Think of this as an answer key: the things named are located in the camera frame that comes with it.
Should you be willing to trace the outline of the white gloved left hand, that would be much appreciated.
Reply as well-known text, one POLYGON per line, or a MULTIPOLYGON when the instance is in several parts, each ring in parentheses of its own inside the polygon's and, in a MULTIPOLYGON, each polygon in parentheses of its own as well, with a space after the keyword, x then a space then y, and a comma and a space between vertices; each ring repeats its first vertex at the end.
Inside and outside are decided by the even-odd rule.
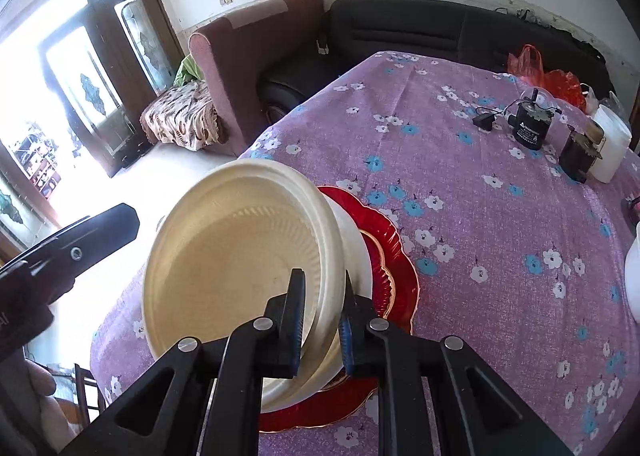
POLYGON ((47 369, 26 360, 27 375, 39 407, 40 427, 44 439, 58 454, 76 436, 60 403, 54 397, 56 383, 47 369))

